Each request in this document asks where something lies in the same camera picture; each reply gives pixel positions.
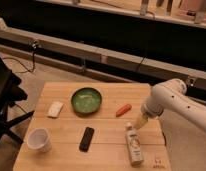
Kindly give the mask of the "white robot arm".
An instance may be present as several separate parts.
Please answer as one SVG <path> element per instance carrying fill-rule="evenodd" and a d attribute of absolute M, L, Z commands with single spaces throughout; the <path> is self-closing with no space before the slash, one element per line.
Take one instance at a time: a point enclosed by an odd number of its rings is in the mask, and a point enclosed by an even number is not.
<path fill-rule="evenodd" d="M 188 98 L 186 92 L 185 82 L 177 78 L 154 85 L 141 105 L 141 115 L 134 123 L 135 128 L 142 128 L 149 118 L 158 117 L 169 109 L 206 132 L 206 106 Z"/>

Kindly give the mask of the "cream robot gripper finger tip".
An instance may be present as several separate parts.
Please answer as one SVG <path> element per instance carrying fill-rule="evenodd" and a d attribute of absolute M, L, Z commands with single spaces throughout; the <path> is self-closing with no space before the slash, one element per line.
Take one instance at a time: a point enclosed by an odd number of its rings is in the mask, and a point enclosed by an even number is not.
<path fill-rule="evenodd" d="M 142 128 L 146 123 L 148 122 L 148 116 L 146 114 L 142 114 L 140 115 L 135 124 L 134 127 L 139 130 L 140 128 Z"/>

